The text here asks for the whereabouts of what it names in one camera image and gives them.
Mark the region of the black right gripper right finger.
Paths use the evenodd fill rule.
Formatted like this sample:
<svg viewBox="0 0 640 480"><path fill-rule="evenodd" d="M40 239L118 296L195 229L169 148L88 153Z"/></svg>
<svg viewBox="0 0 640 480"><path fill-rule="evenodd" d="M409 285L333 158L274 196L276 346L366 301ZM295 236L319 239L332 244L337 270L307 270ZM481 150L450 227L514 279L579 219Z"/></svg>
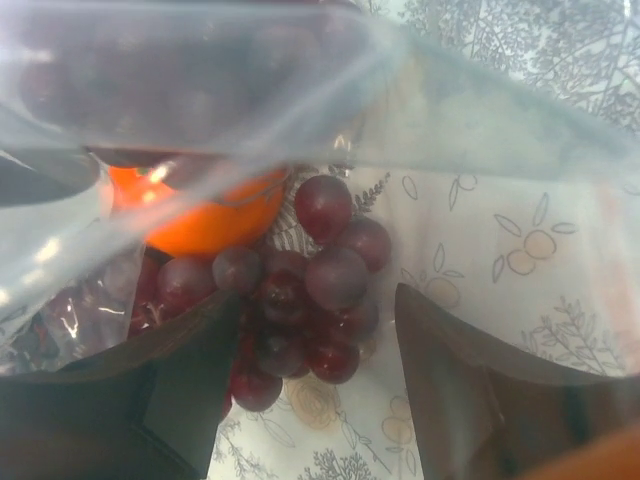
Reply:
<svg viewBox="0 0 640 480"><path fill-rule="evenodd" d="M395 292L395 326L427 479L513 479L639 418L639 378L526 353Z"/></svg>

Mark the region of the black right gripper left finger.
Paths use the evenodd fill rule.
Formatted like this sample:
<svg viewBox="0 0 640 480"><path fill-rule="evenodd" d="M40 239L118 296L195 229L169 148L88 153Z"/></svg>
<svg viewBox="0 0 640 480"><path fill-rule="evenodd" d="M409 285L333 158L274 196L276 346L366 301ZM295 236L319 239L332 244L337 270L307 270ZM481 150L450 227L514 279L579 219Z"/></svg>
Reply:
<svg viewBox="0 0 640 480"><path fill-rule="evenodd" d="M5 479L203 479L241 302L217 292L116 347L1 381Z"/></svg>

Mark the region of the purple fake grape bunch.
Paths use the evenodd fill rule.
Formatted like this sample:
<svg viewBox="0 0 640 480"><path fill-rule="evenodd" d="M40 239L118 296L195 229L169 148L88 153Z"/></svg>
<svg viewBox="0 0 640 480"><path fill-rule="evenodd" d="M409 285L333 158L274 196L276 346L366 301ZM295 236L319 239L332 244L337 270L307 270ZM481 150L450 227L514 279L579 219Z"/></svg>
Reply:
<svg viewBox="0 0 640 480"><path fill-rule="evenodd" d="M360 364L360 342L378 326L368 284L390 260L387 230L355 215L346 184L330 175L299 186L294 213L320 248L311 257L231 246L211 261L143 260L130 336L177 318L218 290L245 300L225 411L237 404L263 412L276 402L285 380L307 374L327 384L347 382Z"/></svg>

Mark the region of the clear zip top bag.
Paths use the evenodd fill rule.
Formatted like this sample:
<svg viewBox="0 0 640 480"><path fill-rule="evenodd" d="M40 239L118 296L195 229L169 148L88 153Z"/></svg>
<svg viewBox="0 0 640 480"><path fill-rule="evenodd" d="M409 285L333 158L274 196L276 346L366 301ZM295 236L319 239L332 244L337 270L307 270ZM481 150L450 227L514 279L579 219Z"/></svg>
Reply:
<svg viewBox="0 0 640 480"><path fill-rule="evenodd" d="M130 336L152 230L270 171L283 204L248 246L319 246L294 195L376 101L399 64L383 32L354 57L325 5L357 1L5 1L1 5L1 381L116 347ZM114 206L110 166L148 169L177 192ZM354 197L346 184L355 215ZM371 275L368 297L387 266ZM639 420L558 460L580 479L639 475Z"/></svg>

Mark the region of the fake orange fruit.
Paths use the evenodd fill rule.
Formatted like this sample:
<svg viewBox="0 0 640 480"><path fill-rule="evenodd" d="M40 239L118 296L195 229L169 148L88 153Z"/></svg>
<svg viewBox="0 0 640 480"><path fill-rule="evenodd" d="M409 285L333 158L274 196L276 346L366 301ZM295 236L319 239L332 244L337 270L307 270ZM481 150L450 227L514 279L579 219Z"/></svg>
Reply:
<svg viewBox="0 0 640 480"><path fill-rule="evenodd" d="M177 191L148 169L110 166L117 208L141 207ZM212 258L234 245L251 245L264 235L284 201L289 169L270 171L218 199L202 203L147 234L145 243L173 257Z"/></svg>

